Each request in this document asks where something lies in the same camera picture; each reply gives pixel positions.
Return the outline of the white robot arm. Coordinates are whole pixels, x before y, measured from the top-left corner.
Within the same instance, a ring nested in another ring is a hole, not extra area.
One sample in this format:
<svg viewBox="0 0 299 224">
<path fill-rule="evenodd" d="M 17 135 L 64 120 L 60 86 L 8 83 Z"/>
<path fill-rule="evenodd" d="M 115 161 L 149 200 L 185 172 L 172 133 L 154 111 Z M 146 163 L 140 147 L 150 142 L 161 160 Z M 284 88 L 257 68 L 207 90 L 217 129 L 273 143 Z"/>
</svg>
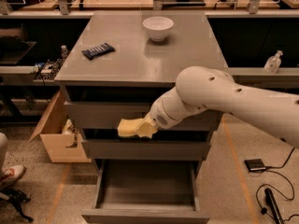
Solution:
<svg viewBox="0 0 299 224">
<path fill-rule="evenodd" d="M 181 71 L 173 89 L 160 96 L 135 128 L 151 137 L 207 110 L 229 113 L 299 147 L 299 96 L 239 85 L 225 72 L 192 66 Z"/>
</svg>

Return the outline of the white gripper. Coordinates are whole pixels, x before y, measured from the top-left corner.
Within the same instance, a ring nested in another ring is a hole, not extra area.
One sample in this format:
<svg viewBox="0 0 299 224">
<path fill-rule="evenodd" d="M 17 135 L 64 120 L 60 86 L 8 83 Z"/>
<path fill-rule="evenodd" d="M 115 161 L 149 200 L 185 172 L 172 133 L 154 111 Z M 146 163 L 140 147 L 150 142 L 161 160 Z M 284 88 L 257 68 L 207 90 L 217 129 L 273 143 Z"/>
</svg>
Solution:
<svg viewBox="0 0 299 224">
<path fill-rule="evenodd" d="M 184 103 L 175 88 L 160 96 L 151 106 L 149 113 L 136 126 L 139 137 L 151 138 L 158 132 L 157 128 L 170 129 L 190 116 L 205 112 L 203 106 Z"/>
</svg>

